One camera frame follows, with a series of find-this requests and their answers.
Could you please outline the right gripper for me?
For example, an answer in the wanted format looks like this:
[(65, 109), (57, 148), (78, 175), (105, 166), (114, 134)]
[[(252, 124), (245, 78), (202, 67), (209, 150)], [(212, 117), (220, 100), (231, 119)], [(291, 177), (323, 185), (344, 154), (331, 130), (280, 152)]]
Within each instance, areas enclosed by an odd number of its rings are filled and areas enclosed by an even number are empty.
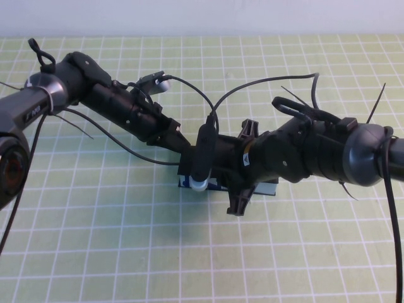
[(259, 122), (246, 119), (237, 137), (219, 135), (217, 140), (217, 181), (227, 187), (227, 214), (244, 216), (256, 184), (269, 181), (269, 172), (254, 150)]

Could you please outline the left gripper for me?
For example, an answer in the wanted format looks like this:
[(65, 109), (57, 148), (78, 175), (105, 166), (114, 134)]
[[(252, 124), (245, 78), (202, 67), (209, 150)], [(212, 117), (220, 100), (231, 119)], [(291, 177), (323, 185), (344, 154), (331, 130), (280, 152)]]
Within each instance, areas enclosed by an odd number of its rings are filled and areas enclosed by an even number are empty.
[(139, 80), (130, 92), (114, 83), (107, 88), (93, 87), (93, 110), (117, 124), (140, 141), (181, 154), (191, 144), (181, 133), (180, 124), (162, 113), (162, 106), (150, 103), (149, 96), (167, 90), (158, 80)]

